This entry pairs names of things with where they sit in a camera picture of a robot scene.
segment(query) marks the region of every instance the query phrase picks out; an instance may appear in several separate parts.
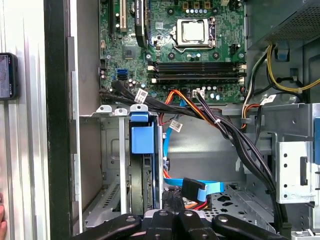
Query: pci slot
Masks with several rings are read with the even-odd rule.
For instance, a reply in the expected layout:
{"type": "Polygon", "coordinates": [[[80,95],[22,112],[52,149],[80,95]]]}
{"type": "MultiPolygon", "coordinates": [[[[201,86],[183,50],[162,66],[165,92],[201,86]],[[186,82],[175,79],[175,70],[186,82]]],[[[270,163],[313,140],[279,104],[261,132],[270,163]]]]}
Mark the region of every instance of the pci slot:
{"type": "Polygon", "coordinates": [[[109,35],[113,39],[115,36],[115,3],[109,0],[109,35]]]}
{"type": "Polygon", "coordinates": [[[120,0],[120,30],[127,31],[127,1],[120,0]]]}

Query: ram slot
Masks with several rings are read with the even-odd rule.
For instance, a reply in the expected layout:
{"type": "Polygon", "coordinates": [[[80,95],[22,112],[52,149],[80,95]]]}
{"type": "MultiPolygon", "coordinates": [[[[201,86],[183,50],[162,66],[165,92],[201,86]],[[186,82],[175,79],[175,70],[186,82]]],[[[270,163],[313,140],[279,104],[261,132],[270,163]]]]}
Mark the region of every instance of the ram slot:
{"type": "Polygon", "coordinates": [[[156,74],[154,84],[233,84],[242,76],[240,74],[156,74]]]}
{"type": "Polygon", "coordinates": [[[201,72],[237,72],[238,66],[235,63],[210,63],[210,62],[193,62],[192,64],[171,63],[155,64],[154,70],[158,73],[201,73],[201,72]]]}
{"type": "Polygon", "coordinates": [[[127,31],[127,1],[120,0],[120,30],[127,31]]]}
{"type": "Polygon", "coordinates": [[[115,36],[115,3],[109,0],[109,35],[113,39],[115,36]]]}

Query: ventilation hole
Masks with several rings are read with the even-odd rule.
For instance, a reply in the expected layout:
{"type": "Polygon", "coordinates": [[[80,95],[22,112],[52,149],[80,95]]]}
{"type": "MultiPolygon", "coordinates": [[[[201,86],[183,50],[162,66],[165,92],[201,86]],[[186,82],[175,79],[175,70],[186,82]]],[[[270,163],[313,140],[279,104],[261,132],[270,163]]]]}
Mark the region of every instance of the ventilation hole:
{"type": "Polygon", "coordinates": [[[228,202],[225,202],[224,204],[222,204],[222,206],[228,207],[228,206],[230,206],[232,204],[233,204],[232,202],[228,201],[228,202]]]}
{"type": "Polygon", "coordinates": [[[228,196],[221,196],[221,197],[219,197],[217,200],[218,200],[219,202],[224,203],[224,202],[226,202],[226,201],[230,201],[231,198],[228,197],[228,196]]]}

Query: black wire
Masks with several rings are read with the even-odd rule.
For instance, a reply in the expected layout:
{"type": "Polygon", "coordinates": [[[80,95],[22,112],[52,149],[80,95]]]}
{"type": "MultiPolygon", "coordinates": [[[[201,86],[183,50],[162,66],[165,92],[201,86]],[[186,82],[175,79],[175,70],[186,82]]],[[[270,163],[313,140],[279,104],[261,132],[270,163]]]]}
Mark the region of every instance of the black wire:
{"type": "MultiPolygon", "coordinates": [[[[202,99],[200,101],[202,105],[206,105],[207,103],[202,99]]],[[[239,131],[232,123],[225,121],[224,119],[220,119],[223,124],[229,129],[231,135],[234,139],[234,146],[236,147],[237,153],[243,162],[243,164],[255,175],[257,176],[266,186],[268,191],[270,192],[270,197],[272,200],[272,205],[274,208],[274,218],[277,230],[281,229],[284,222],[288,221],[288,216],[286,212],[286,208],[283,205],[280,205],[276,201],[276,185],[274,178],[272,177],[272,173],[270,169],[265,164],[263,157],[259,153],[258,149],[253,145],[253,143],[241,132],[239,131]],[[249,146],[252,150],[259,163],[264,169],[264,172],[256,165],[255,161],[252,159],[251,155],[248,153],[244,142],[249,146]]]]}

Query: blue tab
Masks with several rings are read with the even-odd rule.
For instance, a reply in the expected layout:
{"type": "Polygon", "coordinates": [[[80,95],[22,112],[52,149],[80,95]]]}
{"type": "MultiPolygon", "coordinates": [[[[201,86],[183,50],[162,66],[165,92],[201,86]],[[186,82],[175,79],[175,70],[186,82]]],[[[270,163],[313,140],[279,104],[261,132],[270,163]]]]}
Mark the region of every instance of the blue tab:
{"type": "MultiPolygon", "coordinates": [[[[183,179],[180,178],[164,178],[164,182],[168,185],[179,186],[182,187],[183,179]]],[[[207,195],[222,193],[225,191],[225,186],[223,182],[219,181],[205,181],[205,180],[197,180],[205,184],[205,189],[198,190],[197,199],[200,202],[205,202],[207,195]]]]}
{"type": "Polygon", "coordinates": [[[152,126],[134,126],[131,128],[131,152],[133,154],[155,153],[155,130],[152,126]]]}
{"type": "Polygon", "coordinates": [[[320,117],[314,119],[314,162],[320,165],[320,117]]]}
{"type": "Polygon", "coordinates": [[[130,118],[131,122],[147,123],[149,114],[147,112],[133,112],[130,118]]]}

